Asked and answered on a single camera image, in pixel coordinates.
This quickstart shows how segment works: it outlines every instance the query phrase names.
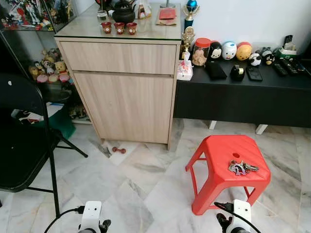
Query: glass jar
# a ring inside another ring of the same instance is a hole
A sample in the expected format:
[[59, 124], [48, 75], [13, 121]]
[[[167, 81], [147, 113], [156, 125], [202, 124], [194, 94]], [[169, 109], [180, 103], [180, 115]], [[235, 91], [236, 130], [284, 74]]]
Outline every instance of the glass jar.
[[192, 63], [196, 66], [203, 66], [207, 61], [210, 47], [210, 39], [197, 38], [193, 48]]

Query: bunch of keys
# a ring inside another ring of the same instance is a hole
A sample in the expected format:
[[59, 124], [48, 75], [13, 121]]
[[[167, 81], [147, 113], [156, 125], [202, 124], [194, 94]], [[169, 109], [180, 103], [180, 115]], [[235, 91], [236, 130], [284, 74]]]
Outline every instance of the bunch of keys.
[[244, 163], [243, 160], [239, 164], [237, 161], [231, 160], [229, 165], [229, 171], [235, 172], [237, 176], [246, 175], [250, 171], [258, 171], [258, 170], [259, 167]]

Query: red plastic stool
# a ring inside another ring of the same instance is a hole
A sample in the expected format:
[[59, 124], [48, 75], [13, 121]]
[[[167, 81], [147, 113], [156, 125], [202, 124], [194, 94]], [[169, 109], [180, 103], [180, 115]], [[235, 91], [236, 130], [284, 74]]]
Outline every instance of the red plastic stool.
[[[208, 179], [199, 193], [192, 167], [197, 160], [205, 160], [208, 166]], [[237, 176], [228, 169], [231, 160], [238, 163], [243, 160], [258, 166], [259, 171]], [[247, 201], [253, 205], [271, 178], [256, 142], [246, 135], [213, 135], [205, 138], [187, 164], [186, 171], [189, 169], [195, 195], [192, 211], [196, 215], [202, 215], [207, 209], [217, 209], [215, 205], [211, 205], [212, 202], [225, 188], [234, 186], [244, 186]], [[252, 193], [248, 192], [247, 187], [254, 187]]]

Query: white table leg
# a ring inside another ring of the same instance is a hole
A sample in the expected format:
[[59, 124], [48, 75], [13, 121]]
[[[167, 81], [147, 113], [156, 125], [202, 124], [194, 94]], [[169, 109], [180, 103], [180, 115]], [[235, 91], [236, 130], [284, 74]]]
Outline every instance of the white table leg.
[[209, 129], [209, 130], [213, 130], [213, 129], [215, 128], [215, 126], [216, 126], [216, 123], [217, 123], [216, 120], [211, 120], [211, 121], [209, 122], [208, 129]]
[[262, 134], [263, 131], [268, 127], [268, 125], [258, 125], [257, 129], [256, 129], [256, 134]]

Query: chair backrest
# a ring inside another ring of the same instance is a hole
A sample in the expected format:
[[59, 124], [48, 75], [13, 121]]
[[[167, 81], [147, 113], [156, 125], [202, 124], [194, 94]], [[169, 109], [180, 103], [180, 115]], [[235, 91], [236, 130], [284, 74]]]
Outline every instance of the chair backrest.
[[21, 75], [0, 73], [0, 107], [27, 110], [48, 119], [40, 90]]

